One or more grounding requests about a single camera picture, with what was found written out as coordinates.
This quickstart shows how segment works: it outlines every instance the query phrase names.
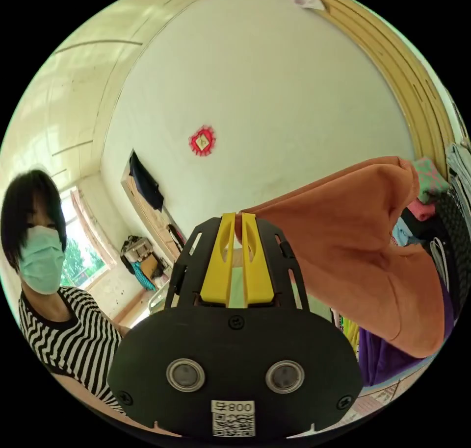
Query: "face mask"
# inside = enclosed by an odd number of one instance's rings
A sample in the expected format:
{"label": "face mask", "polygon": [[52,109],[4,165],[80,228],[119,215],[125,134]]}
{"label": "face mask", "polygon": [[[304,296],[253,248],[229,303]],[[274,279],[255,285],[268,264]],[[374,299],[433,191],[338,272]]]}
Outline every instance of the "face mask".
{"label": "face mask", "polygon": [[32,227],[21,255],[20,274],[27,285],[42,295],[54,294],[60,286],[64,263],[58,232],[43,226]]}

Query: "hand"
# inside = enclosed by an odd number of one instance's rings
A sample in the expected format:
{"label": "hand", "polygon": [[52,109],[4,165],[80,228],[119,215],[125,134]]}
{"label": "hand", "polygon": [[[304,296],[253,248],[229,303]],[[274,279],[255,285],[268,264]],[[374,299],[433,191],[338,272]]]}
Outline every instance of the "hand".
{"label": "hand", "polygon": [[119,326],[119,333],[121,334],[121,337],[123,338],[130,330],[131,329],[129,327],[124,327],[123,325]]}

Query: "person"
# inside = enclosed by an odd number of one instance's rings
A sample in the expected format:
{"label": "person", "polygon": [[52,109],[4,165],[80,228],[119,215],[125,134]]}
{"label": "person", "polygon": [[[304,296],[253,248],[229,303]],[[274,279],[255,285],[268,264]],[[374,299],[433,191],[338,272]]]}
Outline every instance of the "person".
{"label": "person", "polygon": [[75,387],[77,392],[81,385],[124,414],[106,379],[129,329],[110,320],[88,292],[60,285],[66,223],[59,191],[45,172],[31,170],[10,183],[0,235],[8,263],[21,281],[20,329],[31,349],[66,389]]}

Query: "black and white striped shirt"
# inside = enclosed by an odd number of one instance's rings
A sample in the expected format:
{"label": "black and white striped shirt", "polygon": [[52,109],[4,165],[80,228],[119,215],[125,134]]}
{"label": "black and white striped shirt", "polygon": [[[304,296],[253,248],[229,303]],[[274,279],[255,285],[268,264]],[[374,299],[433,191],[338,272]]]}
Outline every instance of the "black and white striped shirt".
{"label": "black and white striped shirt", "polygon": [[108,406],[123,412],[106,382],[121,335],[88,292],[61,287],[58,293],[72,315],[66,322],[45,319],[21,294],[23,335],[51,373],[72,377]]}

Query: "red paper decoration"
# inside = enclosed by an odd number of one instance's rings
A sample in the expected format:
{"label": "red paper decoration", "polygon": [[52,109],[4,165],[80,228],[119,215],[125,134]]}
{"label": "red paper decoration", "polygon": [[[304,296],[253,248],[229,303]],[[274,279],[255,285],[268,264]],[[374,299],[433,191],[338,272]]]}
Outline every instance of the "red paper decoration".
{"label": "red paper decoration", "polygon": [[216,137],[212,127],[203,126],[190,136],[188,144],[196,155],[206,156],[211,154],[215,143]]}

